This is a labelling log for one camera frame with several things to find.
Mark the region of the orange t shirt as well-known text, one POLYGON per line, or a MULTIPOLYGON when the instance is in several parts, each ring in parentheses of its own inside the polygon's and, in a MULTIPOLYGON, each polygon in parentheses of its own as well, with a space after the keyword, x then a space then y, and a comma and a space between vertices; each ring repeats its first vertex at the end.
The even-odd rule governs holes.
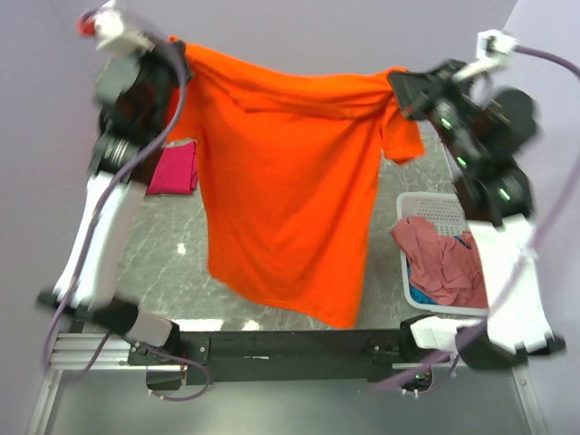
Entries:
POLYGON ((387 72, 299 76, 188 43, 172 140, 197 143, 210 275, 246 299, 354 326, 383 160, 423 155, 387 72))

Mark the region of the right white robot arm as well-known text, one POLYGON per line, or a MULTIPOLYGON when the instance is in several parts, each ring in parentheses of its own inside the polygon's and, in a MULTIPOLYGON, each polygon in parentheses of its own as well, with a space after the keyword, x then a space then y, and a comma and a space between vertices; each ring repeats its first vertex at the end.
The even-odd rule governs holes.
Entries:
POLYGON ((541 302, 532 188, 515 160, 537 135, 536 105, 516 88, 503 88, 477 105, 469 87, 488 71, 480 63, 449 61, 429 72, 388 75, 403 116, 428 121, 459 166, 454 187, 488 299, 488 311, 478 320, 432 315, 402 323, 398 351, 410 362, 438 350, 460 355, 471 367, 498 370, 566 349, 541 302))

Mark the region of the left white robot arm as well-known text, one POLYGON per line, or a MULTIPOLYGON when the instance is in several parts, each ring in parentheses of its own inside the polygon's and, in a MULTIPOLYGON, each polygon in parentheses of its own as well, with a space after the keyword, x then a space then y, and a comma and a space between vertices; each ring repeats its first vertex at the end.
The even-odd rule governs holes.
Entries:
POLYGON ((179 327, 118 297, 116 271, 191 78, 180 40, 158 40, 102 67, 94 90, 100 134, 92 148, 82 220, 56 285, 37 297, 40 306, 54 311, 55 321, 67 316, 147 344, 162 364, 180 356, 179 327))

